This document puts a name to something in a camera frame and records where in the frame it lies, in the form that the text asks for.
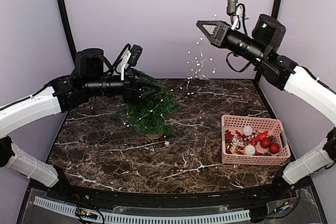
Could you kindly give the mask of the small green christmas tree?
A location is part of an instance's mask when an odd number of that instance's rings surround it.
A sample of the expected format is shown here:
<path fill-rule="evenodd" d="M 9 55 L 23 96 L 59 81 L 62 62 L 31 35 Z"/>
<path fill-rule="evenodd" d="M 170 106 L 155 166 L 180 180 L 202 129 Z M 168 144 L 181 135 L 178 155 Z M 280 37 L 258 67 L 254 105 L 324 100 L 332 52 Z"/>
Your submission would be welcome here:
<path fill-rule="evenodd" d="M 138 80 L 148 81 L 135 76 Z M 161 90 L 159 93 L 136 104 L 128 103 L 124 110 L 123 126 L 134 129 L 148 138 L 157 139 L 172 133 L 165 117 L 180 108 L 172 90 L 168 90 L 164 80 L 156 79 Z"/>

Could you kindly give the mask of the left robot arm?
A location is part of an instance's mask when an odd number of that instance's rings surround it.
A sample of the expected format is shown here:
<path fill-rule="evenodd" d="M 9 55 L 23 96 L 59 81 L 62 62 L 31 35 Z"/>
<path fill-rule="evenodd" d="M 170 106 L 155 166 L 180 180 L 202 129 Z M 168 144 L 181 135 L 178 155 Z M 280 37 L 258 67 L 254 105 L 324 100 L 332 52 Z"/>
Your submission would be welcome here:
<path fill-rule="evenodd" d="M 49 81 L 39 91 L 1 107 L 1 167 L 36 180 L 63 201 L 74 189 L 57 166 L 48 165 L 19 148 L 11 132 L 42 118 L 69 112 L 92 97 L 122 96 L 125 103 L 138 103 L 159 93 L 155 79 L 135 69 L 142 53 L 138 45 L 125 45 L 114 63 L 99 48 L 76 53 L 70 75 Z"/>

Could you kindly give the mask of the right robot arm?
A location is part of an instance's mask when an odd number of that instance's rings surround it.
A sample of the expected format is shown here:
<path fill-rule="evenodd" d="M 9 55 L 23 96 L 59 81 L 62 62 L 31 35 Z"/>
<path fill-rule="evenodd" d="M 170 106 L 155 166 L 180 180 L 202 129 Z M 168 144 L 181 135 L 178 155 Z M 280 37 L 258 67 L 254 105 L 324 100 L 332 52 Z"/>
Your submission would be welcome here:
<path fill-rule="evenodd" d="M 335 91 L 306 67 L 277 54 L 286 32 L 285 26 L 279 21 L 261 14 L 251 37 L 221 20 L 199 20 L 196 25 L 211 45 L 228 49 L 233 54 L 243 57 L 274 87 L 300 98 L 335 124 Z M 288 185 L 293 185 L 333 163 L 335 129 L 332 129 L 315 148 L 284 168 L 280 178 L 268 187 L 269 197 L 273 200 L 280 199 L 287 193 Z"/>

